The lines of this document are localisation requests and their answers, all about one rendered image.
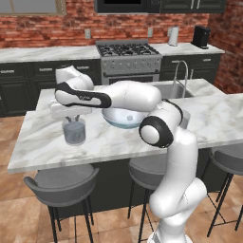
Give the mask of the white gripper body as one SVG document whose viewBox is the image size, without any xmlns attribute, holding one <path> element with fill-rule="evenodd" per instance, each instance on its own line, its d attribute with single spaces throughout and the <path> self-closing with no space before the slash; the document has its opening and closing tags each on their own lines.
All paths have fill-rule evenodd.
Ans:
<svg viewBox="0 0 243 243">
<path fill-rule="evenodd" d="M 57 103 L 56 101 L 50 101 L 47 104 L 47 107 L 50 109 L 50 116 L 53 119 L 60 119 L 65 117 L 71 118 L 71 117 L 76 117 L 78 115 L 90 114 L 92 112 L 91 107 L 78 106 L 78 105 L 67 107 Z"/>
</svg>

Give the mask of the glass of water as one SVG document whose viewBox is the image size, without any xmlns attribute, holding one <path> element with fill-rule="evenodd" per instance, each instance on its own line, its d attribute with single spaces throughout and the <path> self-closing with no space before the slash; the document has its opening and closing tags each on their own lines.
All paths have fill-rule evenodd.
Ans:
<svg viewBox="0 0 243 243">
<path fill-rule="evenodd" d="M 84 120 L 63 121 L 63 132 L 65 142 L 68 145 L 78 146 L 85 141 L 85 122 Z"/>
</svg>

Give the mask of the clear glass ice bowl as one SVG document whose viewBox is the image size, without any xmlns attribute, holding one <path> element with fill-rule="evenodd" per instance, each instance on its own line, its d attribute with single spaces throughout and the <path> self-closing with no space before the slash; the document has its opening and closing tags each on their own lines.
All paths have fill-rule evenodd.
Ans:
<svg viewBox="0 0 243 243">
<path fill-rule="evenodd" d="M 111 125 L 131 129 L 140 125 L 147 116 L 147 112 L 132 111 L 120 108 L 104 108 L 102 110 L 103 118 Z"/>
</svg>

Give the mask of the long dark base cupboard run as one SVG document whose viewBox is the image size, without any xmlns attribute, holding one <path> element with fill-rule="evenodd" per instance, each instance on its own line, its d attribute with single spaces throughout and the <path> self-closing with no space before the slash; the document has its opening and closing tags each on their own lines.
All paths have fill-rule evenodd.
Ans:
<svg viewBox="0 0 243 243">
<path fill-rule="evenodd" d="M 101 84 L 101 60 L 42 61 L 0 64 L 0 117 L 24 116 L 35 110 L 43 89 L 56 86 L 55 70 L 73 65 Z"/>
</svg>

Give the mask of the grey bar stool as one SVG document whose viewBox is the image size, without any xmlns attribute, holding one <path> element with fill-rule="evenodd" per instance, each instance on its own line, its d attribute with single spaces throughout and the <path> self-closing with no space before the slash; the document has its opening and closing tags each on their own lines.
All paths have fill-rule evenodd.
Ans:
<svg viewBox="0 0 243 243">
<path fill-rule="evenodd" d="M 207 232 L 207 236 L 210 236 L 213 227 L 216 226 L 215 222 L 218 216 L 220 216 L 223 220 L 223 222 L 221 223 L 222 225 L 230 224 L 230 221 L 226 221 L 224 219 L 224 217 L 220 213 L 220 209 L 234 175 L 243 176 L 243 143 L 213 147 L 210 150 L 209 159 L 206 163 L 201 179 L 204 179 L 210 162 L 212 162 L 216 167 L 218 167 L 222 171 L 226 172 L 227 175 L 224 178 L 224 182 L 222 183 L 222 186 L 216 198 L 216 202 L 218 203 L 218 205 L 214 204 L 215 215 L 212 220 L 209 231 Z"/>
<path fill-rule="evenodd" d="M 165 174 L 166 161 L 167 156 L 165 154 L 162 154 L 147 157 L 131 158 L 128 163 L 129 175 L 132 179 L 132 182 L 127 217 L 130 217 L 131 209 L 133 208 L 132 200 L 135 184 L 138 184 L 140 187 L 145 189 L 138 243 L 141 243 L 143 241 L 141 237 L 143 231 L 144 218 L 147 217 L 149 219 L 149 214 L 146 209 L 146 205 L 149 200 L 149 195 L 152 191 L 155 191 L 159 187 L 159 184 Z"/>
<path fill-rule="evenodd" d="M 90 225 L 94 224 L 90 194 L 96 185 L 99 168 L 91 164 L 39 170 L 35 178 L 24 177 L 24 182 L 47 205 L 54 243 L 58 243 L 56 229 L 61 221 L 80 215 L 83 208 L 90 243 L 94 243 Z"/>
</svg>

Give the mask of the dark kitchen island base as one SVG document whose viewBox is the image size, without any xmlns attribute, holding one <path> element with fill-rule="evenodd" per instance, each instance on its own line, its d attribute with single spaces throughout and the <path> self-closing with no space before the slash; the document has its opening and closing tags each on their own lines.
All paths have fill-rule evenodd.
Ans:
<svg viewBox="0 0 243 243">
<path fill-rule="evenodd" d="M 199 149 L 196 177 L 201 178 L 206 163 L 209 159 L 210 148 Z M 132 179 L 129 175 L 128 163 L 130 159 L 103 161 L 92 164 L 94 168 L 100 168 L 96 176 L 96 185 L 91 193 L 92 213 L 110 211 L 129 206 L 129 197 Z M 227 173 L 209 163 L 203 182 L 208 193 L 220 191 Z M 135 184 L 132 205 L 143 203 L 145 189 Z M 79 207 L 80 215 L 84 214 Z"/>
</svg>

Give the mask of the steel gas stove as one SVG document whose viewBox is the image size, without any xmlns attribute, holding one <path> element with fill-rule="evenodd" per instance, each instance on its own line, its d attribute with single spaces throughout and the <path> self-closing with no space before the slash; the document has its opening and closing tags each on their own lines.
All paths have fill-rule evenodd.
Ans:
<svg viewBox="0 0 243 243">
<path fill-rule="evenodd" d="M 96 48 L 101 55 L 102 84 L 159 80 L 162 55 L 147 39 L 97 41 Z"/>
</svg>

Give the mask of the steel sink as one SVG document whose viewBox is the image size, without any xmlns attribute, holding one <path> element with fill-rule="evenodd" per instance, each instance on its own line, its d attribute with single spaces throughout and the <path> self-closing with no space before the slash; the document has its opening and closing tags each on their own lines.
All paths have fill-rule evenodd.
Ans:
<svg viewBox="0 0 243 243">
<path fill-rule="evenodd" d="M 163 99 L 182 99 L 182 98 L 191 98 L 192 94 L 185 90 L 181 84 L 156 84 L 156 88 L 159 89 L 161 97 Z"/>
</svg>

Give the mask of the black microwave oven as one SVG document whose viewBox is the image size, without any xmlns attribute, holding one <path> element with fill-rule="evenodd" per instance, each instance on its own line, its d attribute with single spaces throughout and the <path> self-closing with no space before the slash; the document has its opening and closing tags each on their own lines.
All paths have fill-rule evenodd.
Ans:
<svg viewBox="0 0 243 243">
<path fill-rule="evenodd" d="M 159 13 L 160 0 L 94 0 L 97 13 Z"/>
</svg>

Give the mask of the white paper towel roll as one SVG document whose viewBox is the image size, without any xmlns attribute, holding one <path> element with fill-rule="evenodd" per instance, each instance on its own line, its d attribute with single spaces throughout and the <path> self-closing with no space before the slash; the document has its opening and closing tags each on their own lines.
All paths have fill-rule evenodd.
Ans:
<svg viewBox="0 0 243 243">
<path fill-rule="evenodd" d="M 178 27 L 172 27 L 168 45 L 172 47 L 176 47 L 178 45 Z"/>
</svg>

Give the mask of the short dark base cupboard run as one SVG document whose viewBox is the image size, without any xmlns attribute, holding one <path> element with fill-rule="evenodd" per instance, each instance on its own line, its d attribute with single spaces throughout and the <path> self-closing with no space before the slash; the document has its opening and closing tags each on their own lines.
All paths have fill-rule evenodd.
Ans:
<svg viewBox="0 0 243 243">
<path fill-rule="evenodd" d="M 159 79 L 161 81 L 172 81 L 175 73 L 177 73 L 178 79 L 182 80 L 185 77 L 185 65 L 180 64 L 178 70 L 176 70 L 180 60 L 185 61 L 188 66 L 189 79 L 204 79 L 211 84 L 215 83 L 220 62 L 218 53 L 164 56 L 161 61 Z"/>
</svg>

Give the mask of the black coffee machine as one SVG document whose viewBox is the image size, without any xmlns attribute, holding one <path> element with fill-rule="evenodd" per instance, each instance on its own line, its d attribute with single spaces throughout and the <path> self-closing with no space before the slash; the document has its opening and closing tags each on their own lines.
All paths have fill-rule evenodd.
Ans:
<svg viewBox="0 0 243 243">
<path fill-rule="evenodd" d="M 202 49 L 208 49 L 208 41 L 210 34 L 210 28 L 206 28 L 203 26 L 195 26 L 194 37 L 191 44 Z"/>
</svg>

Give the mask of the window with pale frame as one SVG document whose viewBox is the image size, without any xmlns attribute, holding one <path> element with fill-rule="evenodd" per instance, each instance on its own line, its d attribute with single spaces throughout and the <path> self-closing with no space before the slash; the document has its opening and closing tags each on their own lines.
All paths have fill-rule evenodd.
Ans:
<svg viewBox="0 0 243 243">
<path fill-rule="evenodd" d="M 63 15 L 65 0 L 0 0 L 0 15 Z"/>
</svg>

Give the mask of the dark wall cupboards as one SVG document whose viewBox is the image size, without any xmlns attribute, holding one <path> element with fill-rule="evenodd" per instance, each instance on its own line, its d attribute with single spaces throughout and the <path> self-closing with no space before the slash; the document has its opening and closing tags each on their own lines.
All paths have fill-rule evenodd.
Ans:
<svg viewBox="0 0 243 243">
<path fill-rule="evenodd" d="M 160 0 L 161 13 L 223 13 L 226 0 Z"/>
</svg>

